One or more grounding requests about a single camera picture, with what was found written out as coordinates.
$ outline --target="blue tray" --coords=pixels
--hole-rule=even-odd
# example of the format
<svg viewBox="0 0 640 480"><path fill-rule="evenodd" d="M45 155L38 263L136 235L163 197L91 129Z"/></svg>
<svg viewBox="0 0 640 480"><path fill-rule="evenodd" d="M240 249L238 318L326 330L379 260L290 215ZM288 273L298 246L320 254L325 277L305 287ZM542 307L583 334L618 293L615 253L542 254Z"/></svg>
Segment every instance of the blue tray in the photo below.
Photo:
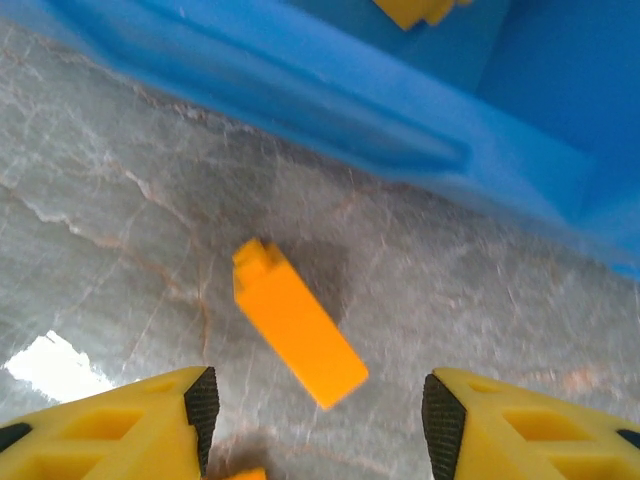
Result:
<svg viewBox="0 0 640 480"><path fill-rule="evenodd" d="M640 2L2 0L142 82L640 279Z"/></svg>

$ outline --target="floor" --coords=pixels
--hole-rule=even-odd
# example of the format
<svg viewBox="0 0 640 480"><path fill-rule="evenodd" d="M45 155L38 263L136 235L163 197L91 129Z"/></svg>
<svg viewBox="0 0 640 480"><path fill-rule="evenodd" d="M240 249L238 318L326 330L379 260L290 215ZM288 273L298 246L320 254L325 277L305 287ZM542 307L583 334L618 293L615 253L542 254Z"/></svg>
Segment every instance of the floor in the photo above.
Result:
<svg viewBox="0 0 640 480"><path fill-rule="evenodd" d="M277 242L370 369L318 410L236 308ZM0 22L0 422L193 364L218 372L212 478L428 478L439 365L640 421L638 288Z"/></svg>

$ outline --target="yellow lego brick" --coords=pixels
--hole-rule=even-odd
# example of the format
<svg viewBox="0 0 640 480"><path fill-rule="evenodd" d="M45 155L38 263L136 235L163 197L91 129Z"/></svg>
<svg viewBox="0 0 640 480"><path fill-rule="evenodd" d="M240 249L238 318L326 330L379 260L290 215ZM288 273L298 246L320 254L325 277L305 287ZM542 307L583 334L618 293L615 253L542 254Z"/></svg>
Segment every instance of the yellow lego brick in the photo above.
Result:
<svg viewBox="0 0 640 480"><path fill-rule="evenodd" d="M267 474L263 468L256 468L248 472L241 472L227 480L267 480Z"/></svg>
<svg viewBox="0 0 640 480"><path fill-rule="evenodd" d="M374 0L403 30L425 20L435 26L446 17L454 5L469 5L472 0Z"/></svg>
<svg viewBox="0 0 640 480"><path fill-rule="evenodd" d="M277 246L253 239L233 263L236 303L323 409L367 379L367 367Z"/></svg>
<svg viewBox="0 0 640 480"><path fill-rule="evenodd" d="M218 414L213 368L193 367L0 428L3 480L196 480Z"/></svg>
<svg viewBox="0 0 640 480"><path fill-rule="evenodd" d="M455 369L425 382L436 480L638 480L640 425Z"/></svg>

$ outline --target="gray marble surface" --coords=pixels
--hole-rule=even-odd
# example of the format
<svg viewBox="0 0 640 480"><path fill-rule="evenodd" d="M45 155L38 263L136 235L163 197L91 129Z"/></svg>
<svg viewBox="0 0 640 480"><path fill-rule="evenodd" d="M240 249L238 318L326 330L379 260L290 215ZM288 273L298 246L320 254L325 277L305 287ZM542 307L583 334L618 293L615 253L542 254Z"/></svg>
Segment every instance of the gray marble surface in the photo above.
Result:
<svg viewBox="0 0 640 480"><path fill-rule="evenodd" d="M369 366L329 412L233 302L231 254L255 235ZM589 260L0 22L0 422L206 363L212 477L428 478L436 366L640 420L639 311Z"/></svg>

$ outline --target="black rubber pad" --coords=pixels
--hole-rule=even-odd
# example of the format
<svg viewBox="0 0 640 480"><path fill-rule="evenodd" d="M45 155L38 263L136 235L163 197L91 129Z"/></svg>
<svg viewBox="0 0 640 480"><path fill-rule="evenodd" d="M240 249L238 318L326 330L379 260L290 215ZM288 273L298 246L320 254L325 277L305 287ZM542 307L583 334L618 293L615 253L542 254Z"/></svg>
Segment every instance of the black rubber pad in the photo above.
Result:
<svg viewBox="0 0 640 480"><path fill-rule="evenodd" d="M31 430L28 423L14 423L0 428L0 452L4 452Z"/></svg>
<svg viewBox="0 0 640 480"><path fill-rule="evenodd" d="M208 367L189 387L184 394L184 404L187 408L189 425L193 425L198 434L198 463L200 474L204 476L209 463L213 430L220 411L216 372L213 367Z"/></svg>
<svg viewBox="0 0 640 480"><path fill-rule="evenodd" d="M631 445L640 449L640 433L634 432L633 430L618 430L618 435L624 438Z"/></svg>
<svg viewBox="0 0 640 480"><path fill-rule="evenodd" d="M456 474L467 411L433 374L427 376L422 397L422 425L435 480Z"/></svg>

